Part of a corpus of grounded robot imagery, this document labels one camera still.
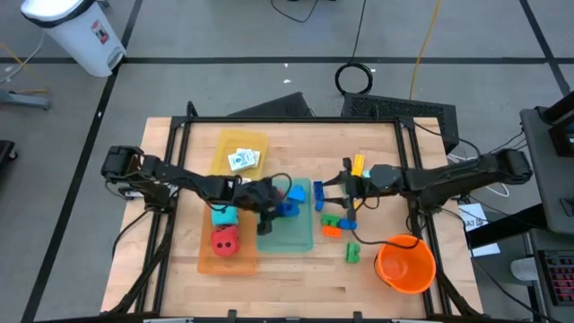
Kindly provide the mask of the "black aluminium table frame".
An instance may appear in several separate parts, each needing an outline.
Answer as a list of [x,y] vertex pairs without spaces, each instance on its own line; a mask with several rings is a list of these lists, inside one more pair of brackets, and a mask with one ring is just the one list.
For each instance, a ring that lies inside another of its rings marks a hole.
[[[412,128],[397,133],[390,124],[370,118],[229,118],[196,122],[190,130],[187,169],[206,173],[223,130],[264,134],[264,174],[280,172],[294,178],[328,180],[357,153],[367,167],[407,162],[435,168],[447,163],[435,118],[417,118]],[[355,234],[329,238],[314,234],[313,249],[301,253],[262,253],[250,275],[206,275],[197,267],[204,246],[207,211],[194,193],[184,192],[175,217],[160,314],[168,317],[221,317],[230,310],[240,318],[348,319],[360,312],[366,319],[420,319],[424,298],[403,294],[384,284],[373,264],[378,242],[406,230],[407,202],[398,196],[371,200],[358,214]],[[355,265],[344,259],[354,236],[365,240]]]

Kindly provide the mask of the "grey stand leg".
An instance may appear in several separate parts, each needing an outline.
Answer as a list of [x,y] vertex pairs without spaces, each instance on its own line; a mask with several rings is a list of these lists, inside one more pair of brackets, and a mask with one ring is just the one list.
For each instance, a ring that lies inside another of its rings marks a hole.
[[29,94],[17,94],[16,92],[9,92],[3,89],[0,89],[0,104],[27,106],[44,110],[51,109],[50,99]]

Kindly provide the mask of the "long blue toy brick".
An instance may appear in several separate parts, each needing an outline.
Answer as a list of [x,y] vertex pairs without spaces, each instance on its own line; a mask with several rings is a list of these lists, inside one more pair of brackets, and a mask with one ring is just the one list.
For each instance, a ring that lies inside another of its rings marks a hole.
[[313,182],[313,189],[314,189],[314,198],[315,198],[315,210],[317,212],[321,212],[324,207],[324,189],[323,189],[323,182],[322,181],[314,181]]

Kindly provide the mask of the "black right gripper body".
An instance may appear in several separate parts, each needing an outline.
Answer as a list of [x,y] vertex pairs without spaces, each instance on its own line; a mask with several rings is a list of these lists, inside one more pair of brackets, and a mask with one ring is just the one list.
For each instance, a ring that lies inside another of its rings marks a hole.
[[404,192],[403,169],[388,164],[376,164],[367,178],[352,177],[352,197],[369,198],[396,196]]

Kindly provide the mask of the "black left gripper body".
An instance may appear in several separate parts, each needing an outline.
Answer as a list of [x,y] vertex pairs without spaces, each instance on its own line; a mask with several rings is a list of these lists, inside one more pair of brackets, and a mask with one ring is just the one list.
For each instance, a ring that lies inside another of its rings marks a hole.
[[243,210],[260,213],[274,209],[282,202],[283,199],[278,197],[277,193],[273,180],[262,178],[237,186],[233,193],[232,204]]

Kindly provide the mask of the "black monitor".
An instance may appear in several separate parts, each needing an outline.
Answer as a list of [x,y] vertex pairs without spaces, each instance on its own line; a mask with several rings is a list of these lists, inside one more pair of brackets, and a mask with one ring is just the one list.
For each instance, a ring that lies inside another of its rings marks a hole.
[[548,133],[557,154],[574,157],[574,91],[550,108],[540,108],[539,116],[550,125]]

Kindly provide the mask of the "white pedal trash can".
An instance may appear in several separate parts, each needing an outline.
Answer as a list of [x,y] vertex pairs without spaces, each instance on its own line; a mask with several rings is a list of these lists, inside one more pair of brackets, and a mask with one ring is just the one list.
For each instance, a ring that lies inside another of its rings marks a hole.
[[108,7],[109,0],[24,0],[21,13],[88,74],[108,77],[126,55],[104,13]]

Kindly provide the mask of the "yellow translucent plastic bin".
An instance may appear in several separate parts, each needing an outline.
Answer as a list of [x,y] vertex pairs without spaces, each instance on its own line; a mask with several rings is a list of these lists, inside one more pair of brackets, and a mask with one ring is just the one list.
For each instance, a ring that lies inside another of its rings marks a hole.
[[[267,146],[268,139],[263,133],[233,129],[222,130],[216,145],[209,174],[232,177],[239,174],[243,179],[261,179],[263,177],[263,165]],[[260,152],[257,166],[240,171],[232,170],[228,156],[235,153],[238,149],[250,149],[252,152]]]

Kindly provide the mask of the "cyan foam die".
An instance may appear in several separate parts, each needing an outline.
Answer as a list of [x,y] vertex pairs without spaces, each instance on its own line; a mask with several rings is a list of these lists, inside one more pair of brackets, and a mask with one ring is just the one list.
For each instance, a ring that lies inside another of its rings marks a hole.
[[211,220],[214,227],[237,225],[239,223],[238,211],[234,206],[218,206],[211,211]]

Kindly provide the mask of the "red foam die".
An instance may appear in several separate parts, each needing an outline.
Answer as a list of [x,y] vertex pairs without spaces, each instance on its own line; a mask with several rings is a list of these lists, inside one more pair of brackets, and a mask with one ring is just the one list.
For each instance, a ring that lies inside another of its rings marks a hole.
[[212,230],[213,253],[221,258],[231,257],[239,252],[239,227],[235,224],[216,226]]

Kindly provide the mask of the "grey desk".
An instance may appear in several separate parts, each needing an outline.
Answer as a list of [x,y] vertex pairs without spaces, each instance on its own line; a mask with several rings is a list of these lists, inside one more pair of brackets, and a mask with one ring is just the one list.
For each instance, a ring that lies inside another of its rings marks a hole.
[[574,199],[574,157],[560,157],[544,123],[535,109],[520,111],[527,148],[535,172],[547,226],[551,231],[574,234],[574,211],[565,211],[562,199]]

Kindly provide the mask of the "black flat panel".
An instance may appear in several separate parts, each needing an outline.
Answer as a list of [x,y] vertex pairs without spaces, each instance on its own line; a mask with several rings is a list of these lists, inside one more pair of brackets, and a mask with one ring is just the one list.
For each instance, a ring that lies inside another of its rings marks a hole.
[[302,92],[295,92],[230,114],[230,117],[290,118],[312,116],[313,112],[305,101]]

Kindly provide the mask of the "backlit keyboard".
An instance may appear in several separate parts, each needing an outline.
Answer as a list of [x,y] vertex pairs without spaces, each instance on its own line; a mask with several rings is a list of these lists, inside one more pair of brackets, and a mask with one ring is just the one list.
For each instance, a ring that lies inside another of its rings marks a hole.
[[574,307],[574,250],[539,250],[537,257],[552,304]]

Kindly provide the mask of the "black desk beam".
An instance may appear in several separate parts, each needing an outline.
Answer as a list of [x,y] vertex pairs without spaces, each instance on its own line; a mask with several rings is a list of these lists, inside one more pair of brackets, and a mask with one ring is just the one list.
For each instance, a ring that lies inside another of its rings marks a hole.
[[532,229],[546,228],[544,208],[538,204],[469,231],[467,242],[470,249],[476,249],[524,234]]

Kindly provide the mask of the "orange plastic bucket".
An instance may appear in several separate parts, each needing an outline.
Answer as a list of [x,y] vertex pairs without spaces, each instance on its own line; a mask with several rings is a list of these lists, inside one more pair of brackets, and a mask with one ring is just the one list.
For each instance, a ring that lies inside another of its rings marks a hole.
[[374,260],[378,277],[400,293],[418,294],[434,282],[437,265],[434,255],[421,239],[396,235],[383,244]]

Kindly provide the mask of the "white paper sheet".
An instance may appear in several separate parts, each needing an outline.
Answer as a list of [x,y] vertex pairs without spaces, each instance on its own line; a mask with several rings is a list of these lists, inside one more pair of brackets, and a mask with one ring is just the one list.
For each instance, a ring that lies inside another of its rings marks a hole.
[[[486,225],[487,220],[484,210],[479,204],[459,205],[459,215],[464,221],[465,237],[467,246],[470,246],[470,231]],[[479,248],[470,249],[470,256],[473,258],[492,256],[500,254],[500,247],[497,243],[491,243]]]

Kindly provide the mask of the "orange translucent plastic bin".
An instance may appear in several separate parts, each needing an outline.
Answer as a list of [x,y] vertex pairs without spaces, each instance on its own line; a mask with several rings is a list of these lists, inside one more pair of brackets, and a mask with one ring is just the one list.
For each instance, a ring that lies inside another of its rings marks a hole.
[[197,271],[204,275],[253,275],[257,272],[257,217],[249,211],[238,211],[239,251],[228,257],[215,254],[211,237],[212,210],[203,214]]

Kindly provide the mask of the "teal translucent plastic bin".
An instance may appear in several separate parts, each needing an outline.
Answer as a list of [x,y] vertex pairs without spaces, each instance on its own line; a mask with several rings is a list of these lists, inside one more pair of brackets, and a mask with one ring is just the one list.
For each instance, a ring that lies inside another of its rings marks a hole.
[[[284,177],[273,179],[273,185],[285,193],[294,185],[301,185],[306,191],[306,201],[298,203],[300,214],[294,218],[277,217],[273,230],[257,237],[257,250],[262,253],[305,253],[313,249],[313,198],[308,178]],[[282,203],[290,201],[285,197]]]

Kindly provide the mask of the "blue two-stud toy brick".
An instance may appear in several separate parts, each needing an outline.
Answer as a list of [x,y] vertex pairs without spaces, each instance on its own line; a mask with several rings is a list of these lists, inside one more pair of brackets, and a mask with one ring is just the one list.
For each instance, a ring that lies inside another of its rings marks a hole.
[[298,203],[287,201],[279,204],[276,207],[276,212],[279,217],[294,218],[300,214],[300,207]]

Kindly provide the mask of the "white card pack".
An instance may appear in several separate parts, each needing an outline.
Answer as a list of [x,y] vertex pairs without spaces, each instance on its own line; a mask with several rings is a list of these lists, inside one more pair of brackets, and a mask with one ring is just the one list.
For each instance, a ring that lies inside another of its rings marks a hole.
[[235,153],[228,155],[232,171],[256,168],[260,161],[261,152],[252,149],[238,148]]

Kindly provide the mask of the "white computer mouse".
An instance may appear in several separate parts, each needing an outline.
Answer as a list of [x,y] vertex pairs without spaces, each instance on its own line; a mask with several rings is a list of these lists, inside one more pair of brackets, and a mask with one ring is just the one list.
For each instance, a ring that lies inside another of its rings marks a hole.
[[534,257],[515,259],[510,263],[510,271],[520,281],[538,281],[538,271]]

